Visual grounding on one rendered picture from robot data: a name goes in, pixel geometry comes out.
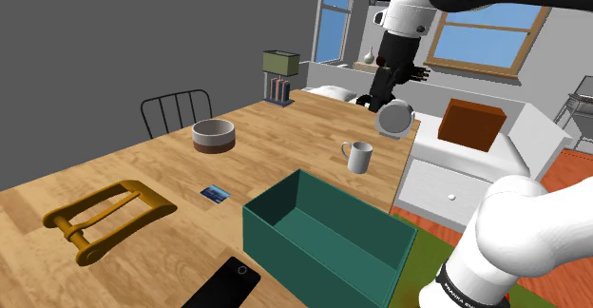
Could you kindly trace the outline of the round white grey clock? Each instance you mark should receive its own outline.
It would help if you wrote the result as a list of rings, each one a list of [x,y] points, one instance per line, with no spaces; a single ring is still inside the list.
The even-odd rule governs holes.
[[[413,121],[413,108],[404,100],[394,99],[378,110],[375,129],[380,135],[400,139],[408,135]]]

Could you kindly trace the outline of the grey mug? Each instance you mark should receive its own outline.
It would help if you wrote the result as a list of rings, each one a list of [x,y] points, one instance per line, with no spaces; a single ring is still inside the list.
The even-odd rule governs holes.
[[[368,170],[373,147],[365,142],[344,142],[340,150],[347,160],[348,169],[355,174],[364,174]]]

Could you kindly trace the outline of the green shade table lamp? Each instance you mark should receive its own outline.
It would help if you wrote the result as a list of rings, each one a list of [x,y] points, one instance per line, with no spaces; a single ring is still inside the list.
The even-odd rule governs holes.
[[[263,100],[277,105],[288,106],[292,88],[290,77],[298,75],[300,55],[277,49],[264,50],[262,71],[264,74]]]

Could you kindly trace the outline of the wooden table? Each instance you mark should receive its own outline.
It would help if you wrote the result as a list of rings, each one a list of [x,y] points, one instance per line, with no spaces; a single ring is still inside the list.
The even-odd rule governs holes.
[[[0,308],[180,308],[230,257],[242,257],[242,207],[302,169],[333,180],[332,147],[344,142],[305,115],[293,92],[286,107],[259,102],[229,112],[236,145],[201,154],[189,129],[133,145],[0,192]],[[369,172],[373,154],[370,159]],[[43,216],[121,180],[140,181],[178,206],[81,267],[75,247]],[[214,184],[230,196],[201,194]]]

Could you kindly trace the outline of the grey metal chair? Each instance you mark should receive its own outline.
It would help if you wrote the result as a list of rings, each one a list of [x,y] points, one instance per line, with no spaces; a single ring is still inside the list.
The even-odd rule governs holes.
[[[585,75],[577,89],[568,94],[568,98],[554,118],[554,122],[556,124],[560,122],[566,112],[569,113],[569,116],[562,129],[565,129],[568,123],[573,121],[581,131],[581,136],[573,149],[576,150],[582,141],[593,144],[593,76]]]

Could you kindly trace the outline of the green open box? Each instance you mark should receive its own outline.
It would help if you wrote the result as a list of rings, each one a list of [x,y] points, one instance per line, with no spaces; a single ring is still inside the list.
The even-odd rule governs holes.
[[[244,252],[308,308],[388,308],[417,233],[301,169],[242,219]]]

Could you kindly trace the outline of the white and brown bowl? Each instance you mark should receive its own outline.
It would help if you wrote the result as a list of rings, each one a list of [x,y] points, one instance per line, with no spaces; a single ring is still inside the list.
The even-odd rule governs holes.
[[[235,125],[223,119],[207,119],[192,126],[193,146],[206,154],[218,154],[232,149],[236,144]]]

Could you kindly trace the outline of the green rug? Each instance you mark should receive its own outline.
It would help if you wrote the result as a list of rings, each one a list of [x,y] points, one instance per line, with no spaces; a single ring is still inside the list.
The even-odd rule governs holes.
[[[426,230],[412,227],[417,234],[388,308],[419,308],[419,291],[436,277],[453,251],[451,245]],[[519,284],[509,290],[509,302],[511,308],[558,308]]]

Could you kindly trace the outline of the orange rug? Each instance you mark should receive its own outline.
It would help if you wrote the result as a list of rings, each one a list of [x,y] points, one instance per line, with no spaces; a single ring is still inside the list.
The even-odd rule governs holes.
[[[549,191],[593,177],[593,155],[565,148],[545,173],[542,184]],[[454,247],[462,235],[396,206],[391,215],[405,219]],[[559,308],[593,308],[593,258],[562,265],[539,278],[520,279],[518,284]]]

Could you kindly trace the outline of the blue card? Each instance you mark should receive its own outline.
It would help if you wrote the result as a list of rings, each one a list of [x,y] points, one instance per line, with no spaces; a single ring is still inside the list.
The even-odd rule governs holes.
[[[208,187],[204,188],[201,191],[201,194],[210,201],[215,203],[221,203],[230,196],[228,192],[224,191],[223,189],[217,187],[214,184],[211,184]]]

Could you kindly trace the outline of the black metal chair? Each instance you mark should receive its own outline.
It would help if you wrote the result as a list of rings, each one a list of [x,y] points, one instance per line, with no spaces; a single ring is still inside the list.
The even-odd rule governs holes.
[[[141,102],[140,111],[150,139],[214,117],[210,95],[203,89],[145,99]]]

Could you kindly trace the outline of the black phone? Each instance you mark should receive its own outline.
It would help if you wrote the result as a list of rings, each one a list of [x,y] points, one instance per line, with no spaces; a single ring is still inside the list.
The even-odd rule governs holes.
[[[240,308],[261,275],[230,257],[182,308]]]

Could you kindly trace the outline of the yellow belt buckle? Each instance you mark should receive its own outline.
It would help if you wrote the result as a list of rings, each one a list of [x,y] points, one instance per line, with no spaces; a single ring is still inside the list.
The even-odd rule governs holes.
[[[125,192],[128,192],[126,197],[100,212],[98,215],[78,224],[70,223],[70,220],[76,215],[88,210],[97,203],[106,201],[113,196]],[[144,202],[149,206],[149,209],[94,242],[89,242],[84,237],[85,229],[104,220],[107,216],[135,199]],[[153,221],[174,213],[177,209],[177,205],[140,181],[124,180],[84,196],[78,201],[71,202],[48,212],[43,217],[42,223],[45,228],[59,228],[63,232],[65,240],[73,243],[78,248],[75,257],[76,263],[79,266],[89,266],[100,260],[107,252],[124,239]]]

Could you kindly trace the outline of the tall white frame window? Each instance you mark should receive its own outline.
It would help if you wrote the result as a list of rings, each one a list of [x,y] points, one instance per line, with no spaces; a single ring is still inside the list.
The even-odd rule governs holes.
[[[343,60],[353,4],[354,0],[317,0],[312,62]]]

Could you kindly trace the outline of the wooden frame window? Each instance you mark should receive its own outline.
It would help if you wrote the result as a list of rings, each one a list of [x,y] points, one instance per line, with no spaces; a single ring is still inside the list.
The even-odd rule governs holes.
[[[515,80],[549,14],[520,4],[444,12],[425,64]]]

